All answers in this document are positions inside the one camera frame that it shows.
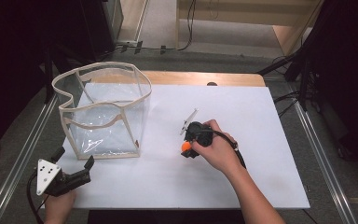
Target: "white table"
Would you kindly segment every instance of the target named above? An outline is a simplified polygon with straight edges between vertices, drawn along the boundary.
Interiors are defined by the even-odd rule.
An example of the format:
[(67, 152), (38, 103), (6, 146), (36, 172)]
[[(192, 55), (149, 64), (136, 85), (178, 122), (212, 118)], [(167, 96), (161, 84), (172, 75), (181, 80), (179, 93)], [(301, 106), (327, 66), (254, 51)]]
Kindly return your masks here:
[[(195, 121), (216, 119), (240, 144), (246, 166), (275, 208), (309, 208), (277, 111), (266, 87), (153, 85), (141, 157), (97, 160), (91, 182), (78, 188), (75, 208), (239, 208), (226, 178), (201, 156), (186, 159), (179, 135), (194, 108)], [(67, 139), (58, 164), (83, 169)]]

